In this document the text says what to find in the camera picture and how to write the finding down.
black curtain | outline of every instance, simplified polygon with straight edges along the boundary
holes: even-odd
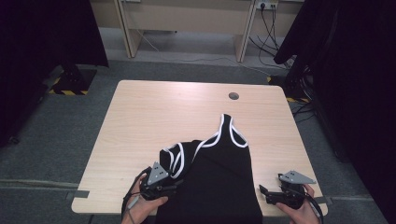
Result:
[[[276,55],[277,63],[297,55],[286,86],[313,77],[318,116],[334,150],[345,151],[389,223],[396,220],[394,9],[390,0],[305,0]]]
[[[0,2],[0,146],[20,127],[58,65],[108,66],[89,0]]]

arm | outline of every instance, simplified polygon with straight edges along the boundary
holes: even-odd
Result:
[[[132,189],[132,194],[136,194],[140,192],[140,182],[145,176],[141,176],[139,181],[136,183],[134,188]],[[140,224],[142,223],[146,217],[149,215],[151,211],[158,208],[168,201],[167,197],[161,197],[159,199],[153,201],[146,201],[139,194],[131,197],[127,204],[132,203],[135,198],[138,197],[137,201],[134,203],[131,209],[125,211],[124,216],[122,218],[121,224]]]
[[[314,190],[307,184],[304,185],[307,193],[314,198]],[[294,210],[283,203],[277,203],[276,207],[288,214],[290,217],[290,224],[319,224],[319,219],[312,210],[311,204],[307,199],[304,200],[303,205]]]

black garment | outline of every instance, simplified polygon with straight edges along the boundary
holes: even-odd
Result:
[[[229,115],[212,138],[162,150],[160,164],[184,182],[159,207],[156,223],[262,223],[248,143]]]

stand base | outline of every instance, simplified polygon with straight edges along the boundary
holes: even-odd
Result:
[[[78,79],[71,77],[63,71],[53,84],[49,93],[61,95],[85,95],[88,93],[96,70],[92,69],[79,69],[80,75]]]

